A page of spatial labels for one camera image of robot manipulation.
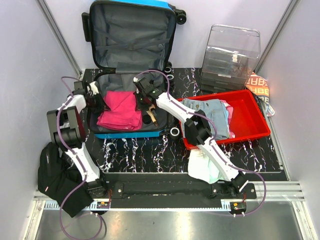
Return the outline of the clear plastic drawer organizer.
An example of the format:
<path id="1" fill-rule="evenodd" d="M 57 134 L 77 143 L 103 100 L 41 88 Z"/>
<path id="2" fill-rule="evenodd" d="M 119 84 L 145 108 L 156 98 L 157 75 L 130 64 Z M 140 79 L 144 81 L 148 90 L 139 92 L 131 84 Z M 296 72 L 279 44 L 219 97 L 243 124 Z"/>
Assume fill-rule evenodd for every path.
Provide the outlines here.
<path id="1" fill-rule="evenodd" d="M 243 90 L 260 54 L 258 30 L 212 25 L 201 68 L 200 89 L 212 93 Z"/>

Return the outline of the red plastic tray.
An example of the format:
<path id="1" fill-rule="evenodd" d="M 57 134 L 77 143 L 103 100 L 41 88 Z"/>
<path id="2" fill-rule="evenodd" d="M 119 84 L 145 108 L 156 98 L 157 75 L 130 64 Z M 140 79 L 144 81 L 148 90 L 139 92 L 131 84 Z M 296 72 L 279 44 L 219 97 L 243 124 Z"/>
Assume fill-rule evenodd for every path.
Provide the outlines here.
<path id="1" fill-rule="evenodd" d="M 218 140 L 218 145 L 257 140 L 271 134 L 270 128 L 258 107 L 252 92 L 247 89 L 192 96 L 191 100 L 207 101 L 219 99 L 233 107 L 230 130 L 234 138 Z"/>

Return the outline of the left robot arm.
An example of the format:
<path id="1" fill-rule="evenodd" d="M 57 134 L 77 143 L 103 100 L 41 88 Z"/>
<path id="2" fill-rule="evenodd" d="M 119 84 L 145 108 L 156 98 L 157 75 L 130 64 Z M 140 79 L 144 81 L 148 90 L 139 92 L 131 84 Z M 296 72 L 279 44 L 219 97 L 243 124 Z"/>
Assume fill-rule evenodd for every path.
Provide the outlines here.
<path id="1" fill-rule="evenodd" d="M 108 186 L 100 168 L 94 163 L 86 147 L 85 127 L 80 113 L 87 107 L 101 107 L 102 96 L 97 87 L 77 78 L 74 90 L 61 107 L 46 113 L 51 142 L 56 144 L 81 174 L 84 187 L 92 198 L 103 198 Z"/>

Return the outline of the blue hard-shell suitcase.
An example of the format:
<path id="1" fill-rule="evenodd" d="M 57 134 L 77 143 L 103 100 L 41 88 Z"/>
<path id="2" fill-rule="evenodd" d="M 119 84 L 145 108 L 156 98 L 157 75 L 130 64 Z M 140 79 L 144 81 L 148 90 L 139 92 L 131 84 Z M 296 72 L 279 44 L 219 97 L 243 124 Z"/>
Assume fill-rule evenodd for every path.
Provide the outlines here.
<path id="1" fill-rule="evenodd" d="M 184 10 L 160 0 L 96 0 L 81 17 L 102 96 L 135 91 L 135 76 L 167 86 L 163 73 L 171 66 L 176 27 L 186 23 Z"/>

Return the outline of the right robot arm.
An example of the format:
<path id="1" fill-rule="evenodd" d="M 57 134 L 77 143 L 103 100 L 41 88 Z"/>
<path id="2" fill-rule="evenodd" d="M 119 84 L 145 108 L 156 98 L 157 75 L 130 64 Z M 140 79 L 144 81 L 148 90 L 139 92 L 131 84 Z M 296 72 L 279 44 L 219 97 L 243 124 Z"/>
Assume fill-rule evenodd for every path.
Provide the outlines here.
<path id="1" fill-rule="evenodd" d="M 228 182 L 228 195 L 235 199 L 243 195 L 249 180 L 244 171 L 234 166 L 216 143 L 205 113 L 186 107 L 168 92 L 154 87 L 146 78 L 134 77 L 133 83 L 146 103 L 156 104 L 184 125 L 184 135 L 188 142 L 202 150 Z"/>

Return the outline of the magenta pink cloth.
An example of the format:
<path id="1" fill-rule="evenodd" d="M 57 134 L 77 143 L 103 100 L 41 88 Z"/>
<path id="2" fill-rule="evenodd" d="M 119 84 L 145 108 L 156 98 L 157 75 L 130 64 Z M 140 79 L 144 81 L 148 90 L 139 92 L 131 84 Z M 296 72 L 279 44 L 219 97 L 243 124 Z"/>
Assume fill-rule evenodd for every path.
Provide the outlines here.
<path id="1" fill-rule="evenodd" d="M 142 112 L 136 110 L 136 96 L 131 91 L 108 91 L 104 97 L 110 110 L 97 119 L 97 125 L 116 131 L 136 131 L 142 128 Z"/>

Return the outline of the pink camouflage garment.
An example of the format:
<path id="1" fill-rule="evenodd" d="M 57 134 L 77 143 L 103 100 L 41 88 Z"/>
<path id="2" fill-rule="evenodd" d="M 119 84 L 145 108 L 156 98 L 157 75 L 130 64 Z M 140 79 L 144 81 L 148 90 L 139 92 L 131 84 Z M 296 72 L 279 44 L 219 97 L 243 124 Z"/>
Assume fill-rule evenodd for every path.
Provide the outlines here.
<path id="1" fill-rule="evenodd" d="M 229 138 L 230 139 L 234 139 L 236 137 L 236 135 L 234 134 L 234 132 L 231 130 L 231 121 L 232 121 L 232 116 L 233 116 L 233 112 L 234 112 L 234 108 L 227 103 L 225 100 L 221 100 L 222 103 L 225 103 L 225 105 L 227 106 L 227 110 L 229 112 L 229 116 L 228 116 L 228 122 L 229 122 Z"/>

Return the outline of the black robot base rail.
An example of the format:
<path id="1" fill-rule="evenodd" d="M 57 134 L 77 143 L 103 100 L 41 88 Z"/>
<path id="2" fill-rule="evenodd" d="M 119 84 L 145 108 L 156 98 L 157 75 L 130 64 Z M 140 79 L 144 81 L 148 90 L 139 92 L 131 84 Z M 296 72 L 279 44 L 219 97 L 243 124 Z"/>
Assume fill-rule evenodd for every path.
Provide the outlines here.
<path id="1" fill-rule="evenodd" d="M 209 184 L 186 173 L 105 173 L 111 209 L 227 210 L 228 201 L 256 200 L 253 183 L 231 195 L 226 183 Z"/>

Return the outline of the light blue t-shirt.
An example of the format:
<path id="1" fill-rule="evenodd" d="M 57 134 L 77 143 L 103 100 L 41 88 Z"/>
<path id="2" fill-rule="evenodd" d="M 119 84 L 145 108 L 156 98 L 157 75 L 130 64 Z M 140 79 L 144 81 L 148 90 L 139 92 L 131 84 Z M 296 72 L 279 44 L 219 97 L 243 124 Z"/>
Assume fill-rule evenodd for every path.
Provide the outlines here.
<path id="1" fill-rule="evenodd" d="M 223 112 L 224 112 L 226 128 L 229 131 L 230 130 L 230 128 L 229 128 L 229 112 L 228 112 L 228 109 L 227 109 L 227 106 L 225 103 L 223 103 Z"/>

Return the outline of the light denim shorts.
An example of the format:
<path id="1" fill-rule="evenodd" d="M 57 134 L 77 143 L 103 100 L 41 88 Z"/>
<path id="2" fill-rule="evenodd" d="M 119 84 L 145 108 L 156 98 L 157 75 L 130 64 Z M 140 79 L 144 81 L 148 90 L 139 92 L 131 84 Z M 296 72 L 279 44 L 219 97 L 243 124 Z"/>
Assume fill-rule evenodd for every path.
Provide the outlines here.
<path id="1" fill-rule="evenodd" d="M 201 101 L 184 98 L 181 103 L 192 110 L 202 110 L 205 113 L 205 116 L 209 118 L 216 127 L 216 140 L 225 140 L 229 138 L 229 130 L 227 129 L 224 115 L 224 106 L 221 100 L 210 99 Z"/>

